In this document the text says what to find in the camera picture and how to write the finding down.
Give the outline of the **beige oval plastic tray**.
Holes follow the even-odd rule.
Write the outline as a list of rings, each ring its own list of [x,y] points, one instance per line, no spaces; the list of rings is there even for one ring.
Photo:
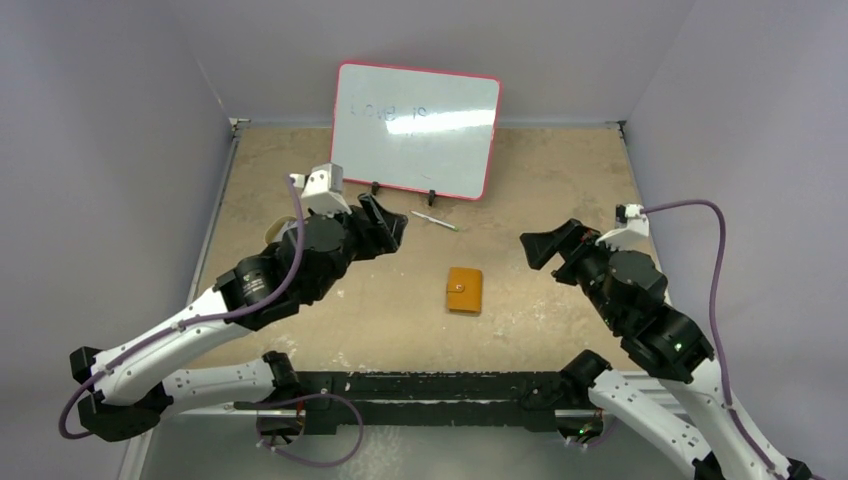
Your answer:
[[[264,242],[270,245],[279,242],[288,230],[297,227],[297,219],[293,216],[283,216],[276,219],[265,231]]]

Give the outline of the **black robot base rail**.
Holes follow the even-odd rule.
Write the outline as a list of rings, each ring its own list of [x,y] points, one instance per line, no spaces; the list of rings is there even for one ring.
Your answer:
[[[342,425],[518,427],[582,441],[610,427],[586,389],[547,372],[301,371],[295,381],[238,410],[282,411],[308,435]]]

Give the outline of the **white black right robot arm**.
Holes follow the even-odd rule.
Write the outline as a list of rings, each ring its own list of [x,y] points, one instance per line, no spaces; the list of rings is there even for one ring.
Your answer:
[[[718,344],[665,299],[667,277],[627,236],[640,221],[602,234],[576,219],[519,239],[528,266],[553,257],[561,284],[579,288],[627,356],[677,401],[686,420],[641,394],[599,354],[585,350],[561,374],[564,399],[590,402],[628,425],[693,479],[810,479],[801,460],[778,451],[754,424],[725,379]]]

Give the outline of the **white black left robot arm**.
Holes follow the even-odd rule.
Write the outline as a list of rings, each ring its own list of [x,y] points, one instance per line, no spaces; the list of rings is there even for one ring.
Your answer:
[[[70,364],[79,390],[66,411],[77,413],[83,436],[118,442],[195,408],[226,402],[289,407],[299,384],[282,353],[210,369],[193,370],[190,363],[320,301],[353,262],[395,253],[407,223],[370,194],[330,216],[300,214],[260,253],[147,333],[107,350],[75,350]]]

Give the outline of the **yellow leather card holder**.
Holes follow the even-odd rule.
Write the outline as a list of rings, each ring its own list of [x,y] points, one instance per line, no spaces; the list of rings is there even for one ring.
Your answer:
[[[483,300],[483,272],[451,267],[446,282],[446,308],[452,313],[480,314]]]

